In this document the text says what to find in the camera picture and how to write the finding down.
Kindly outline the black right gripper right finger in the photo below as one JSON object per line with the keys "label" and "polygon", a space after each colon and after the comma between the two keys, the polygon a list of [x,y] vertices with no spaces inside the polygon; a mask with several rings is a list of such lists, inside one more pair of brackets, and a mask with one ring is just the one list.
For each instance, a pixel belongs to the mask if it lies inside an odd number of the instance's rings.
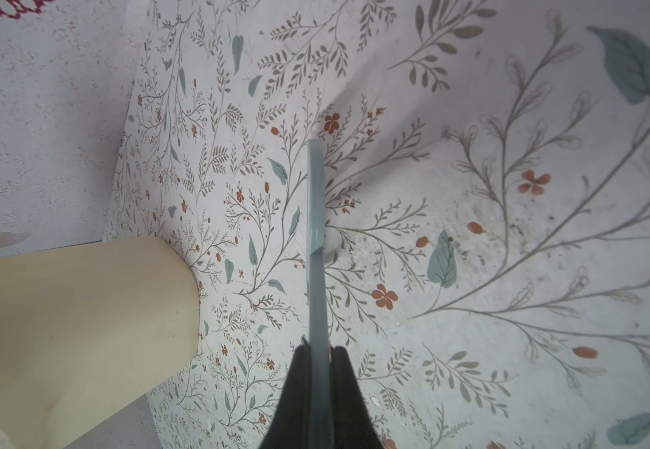
{"label": "black right gripper right finger", "polygon": [[334,447],[343,449],[380,449],[347,350],[334,347],[330,358],[330,389],[334,425]]}

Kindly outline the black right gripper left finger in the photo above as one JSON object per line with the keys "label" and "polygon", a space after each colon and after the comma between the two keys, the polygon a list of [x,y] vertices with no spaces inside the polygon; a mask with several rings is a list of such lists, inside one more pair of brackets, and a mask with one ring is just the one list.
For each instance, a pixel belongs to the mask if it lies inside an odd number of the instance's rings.
{"label": "black right gripper left finger", "polygon": [[294,352],[270,428],[259,448],[307,448],[310,400],[311,348],[304,342]]}

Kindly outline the white bristle hand brush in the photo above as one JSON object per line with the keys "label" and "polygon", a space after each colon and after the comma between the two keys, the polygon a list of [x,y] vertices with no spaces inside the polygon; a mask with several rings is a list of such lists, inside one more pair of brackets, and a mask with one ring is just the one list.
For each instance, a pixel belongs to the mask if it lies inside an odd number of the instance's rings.
{"label": "white bristle hand brush", "polygon": [[330,399],[330,354],[328,306],[325,284],[325,163],[324,144],[308,142],[307,202],[307,293],[309,299],[309,344],[311,348],[311,401],[308,446],[334,447],[332,400]]}

